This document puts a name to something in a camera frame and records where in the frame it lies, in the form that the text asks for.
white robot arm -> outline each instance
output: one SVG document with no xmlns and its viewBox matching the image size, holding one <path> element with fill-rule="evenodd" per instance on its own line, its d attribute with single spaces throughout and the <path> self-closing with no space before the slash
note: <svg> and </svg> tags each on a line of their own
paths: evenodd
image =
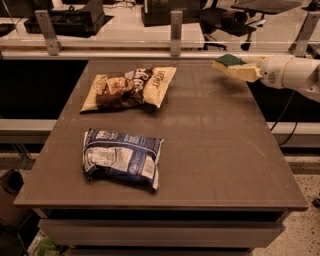
<svg viewBox="0 0 320 256">
<path fill-rule="evenodd" d="M 264 85 L 292 89 L 320 102 L 320 60 L 276 55 L 265 58 L 260 65 Z"/>
</svg>

desk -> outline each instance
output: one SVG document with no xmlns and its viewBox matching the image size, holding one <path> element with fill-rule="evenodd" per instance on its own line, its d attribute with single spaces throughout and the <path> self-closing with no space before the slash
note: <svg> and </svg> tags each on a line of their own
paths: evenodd
<svg viewBox="0 0 320 256">
<path fill-rule="evenodd" d="M 245 0 L 231 5 L 232 8 L 260 12 L 262 14 L 279 14 L 300 6 L 298 1 L 264 1 L 264 0 Z"/>
<path fill-rule="evenodd" d="M 55 10 L 66 10 L 67 5 L 58 6 Z M 144 27 L 141 20 L 141 5 L 129 8 L 104 7 L 106 15 L 114 16 L 106 23 L 95 36 L 90 38 L 78 38 L 69 36 L 57 36 L 64 48 L 80 48 L 82 50 L 94 51 L 93 48 L 170 48 L 170 26 Z M 1 38 L 0 47 L 45 47 L 42 34 L 29 34 L 26 32 L 22 19 L 17 31 L 12 31 Z M 199 48 L 203 47 L 204 38 L 198 23 L 183 24 L 181 35 L 181 47 Z"/>
<path fill-rule="evenodd" d="M 160 109 L 79 114 L 96 74 L 158 65 L 177 67 Z M 159 190 L 86 180 L 91 127 L 163 138 Z M 58 244 L 192 249 L 266 247 L 307 209 L 247 85 L 181 59 L 89 61 L 15 204 Z"/>
</svg>

gray tabletop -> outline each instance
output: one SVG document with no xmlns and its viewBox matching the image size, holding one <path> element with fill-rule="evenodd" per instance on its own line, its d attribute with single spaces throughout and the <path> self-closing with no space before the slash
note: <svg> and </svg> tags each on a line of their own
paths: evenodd
<svg viewBox="0 0 320 256">
<path fill-rule="evenodd" d="M 291 209 L 305 199 L 246 83 L 210 60 L 89 61 L 15 204 L 89 209 Z M 160 109 L 80 114 L 96 74 L 174 65 Z M 157 192 L 82 173 L 89 128 L 163 138 Z"/>
<path fill-rule="evenodd" d="M 232 8 L 245 11 L 261 12 L 264 14 L 279 14 L 299 7 L 301 2 L 298 1 L 265 1 L 265 0 L 246 0 L 231 5 Z"/>
</svg>

table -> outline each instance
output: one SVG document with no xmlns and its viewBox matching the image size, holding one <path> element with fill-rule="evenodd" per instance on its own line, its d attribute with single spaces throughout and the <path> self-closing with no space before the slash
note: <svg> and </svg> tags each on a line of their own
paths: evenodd
<svg viewBox="0 0 320 256">
<path fill-rule="evenodd" d="M 247 85 L 211 63 L 89 61 L 15 205 L 34 208 L 58 244 L 266 247 L 284 230 L 282 221 L 307 204 Z M 158 65 L 177 67 L 160 109 L 79 113 L 96 74 Z M 159 190 L 86 180 L 82 143 L 89 128 L 163 138 Z"/>
</svg>

chip bag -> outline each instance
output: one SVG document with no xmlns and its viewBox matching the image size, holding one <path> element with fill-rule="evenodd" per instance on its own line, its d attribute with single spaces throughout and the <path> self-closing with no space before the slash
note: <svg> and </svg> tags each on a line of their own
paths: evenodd
<svg viewBox="0 0 320 256">
<path fill-rule="evenodd" d="M 158 138 L 90 129 L 84 137 L 83 172 L 88 180 L 109 177 L 157 190 L 162 142 Z"/>
<path fill-rule="evenodd" d="M 140 68 L 119 76 L 96 75 L 81 113 L 149 103 L 160 108 L 175 67 Z"/>
</svg>

